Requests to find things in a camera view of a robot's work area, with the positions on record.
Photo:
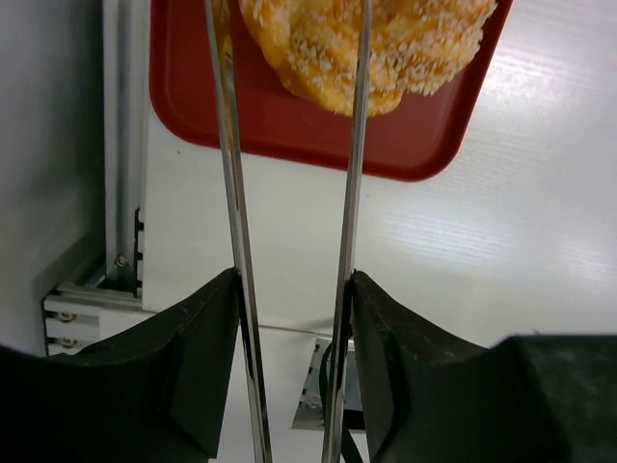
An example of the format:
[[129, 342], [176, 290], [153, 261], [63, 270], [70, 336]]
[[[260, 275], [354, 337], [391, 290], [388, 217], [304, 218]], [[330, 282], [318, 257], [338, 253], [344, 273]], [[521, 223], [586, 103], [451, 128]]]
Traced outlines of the silver metal tongs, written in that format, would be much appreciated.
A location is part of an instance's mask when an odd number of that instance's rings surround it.
[[[240, 325], [245, 356], [255, 461], [273, 459], [267, 413], [260, 337], [255, 299], [249, 225], [241, 162], [239, 122], [233, 73], [228, 3], [205, 2], [208, 43], [214, 76], [216, 113], [227, 192], [234, 266], [241, 278]], [[333, 339], [324, 364], [328, 389], [322, 393], [325, 429], [322, 461], [359, 462], [360, 453], [344, 420], [348, 341], [351, 335], [352, 279], [358, 224], [369, 91], [372, 4], [362, 4], [362, 27], [357, 54], [353, 122], [346, 176], [341, 244], [337, 271]]]

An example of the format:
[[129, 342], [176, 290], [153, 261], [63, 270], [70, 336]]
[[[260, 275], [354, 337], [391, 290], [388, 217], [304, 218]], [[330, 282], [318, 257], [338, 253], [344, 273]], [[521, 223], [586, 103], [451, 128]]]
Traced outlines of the round sugar-topped bread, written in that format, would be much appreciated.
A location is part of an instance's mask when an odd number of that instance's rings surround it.
[[[362, 1], [242, 1], [241, 17], [265, 61], [295, 96], [353, 112]], [[430, 96], [475, 57], [495, 1], [374, 1], [367, 114], [403, 95]]]

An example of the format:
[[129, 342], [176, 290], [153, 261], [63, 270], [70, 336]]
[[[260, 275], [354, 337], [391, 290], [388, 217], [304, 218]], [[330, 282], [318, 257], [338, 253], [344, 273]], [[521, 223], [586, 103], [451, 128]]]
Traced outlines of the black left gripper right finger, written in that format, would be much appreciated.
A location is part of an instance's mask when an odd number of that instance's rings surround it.
[[353, 338], [374, 462], [612, 462], [616, 339], [510, 336], [485, 348], [353, 278]]

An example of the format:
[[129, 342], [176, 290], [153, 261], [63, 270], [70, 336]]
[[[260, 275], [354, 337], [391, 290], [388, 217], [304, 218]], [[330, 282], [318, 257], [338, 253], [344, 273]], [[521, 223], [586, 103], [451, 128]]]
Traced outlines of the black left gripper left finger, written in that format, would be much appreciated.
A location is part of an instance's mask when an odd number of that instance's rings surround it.
[[206, 462], [219, 450], [237, 273], [76, 354], [1, 351], [5, 462]]

